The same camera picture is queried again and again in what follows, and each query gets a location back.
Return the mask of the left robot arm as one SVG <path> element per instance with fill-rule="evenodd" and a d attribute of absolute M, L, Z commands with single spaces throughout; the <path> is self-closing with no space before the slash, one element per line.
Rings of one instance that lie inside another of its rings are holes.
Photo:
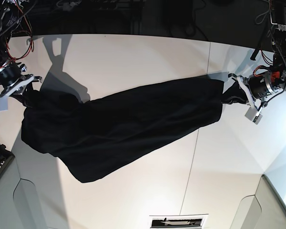
<path fill-rule="evenodd" d="M 234 84 L 222 96 L 223 104 L 246 104 L 256 112 L 286 92 L 286 0 L 270 0 L 262 35 L 250 59 L 261 54 L 265 64 L 249 77 L 229 74 Z"/>

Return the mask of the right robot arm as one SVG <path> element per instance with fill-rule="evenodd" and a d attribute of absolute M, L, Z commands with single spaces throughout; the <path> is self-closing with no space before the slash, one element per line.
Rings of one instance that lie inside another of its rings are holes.
<path fill-rule="evenodd" d="M 9 97 L 28 107 L 28 95 L 33 91 L 32 83 L 42 82 L 40 76 L 25 74 L 27 67 L 21 62 L 34 50 L 32 26 L 27 14 L 36 4 L 37 1 L 0 0 L 0 111 L 8 109 Z M 17 33 L 28 35 L 29 44 L 22 56 L 13 57 L 9 41 Z"/>

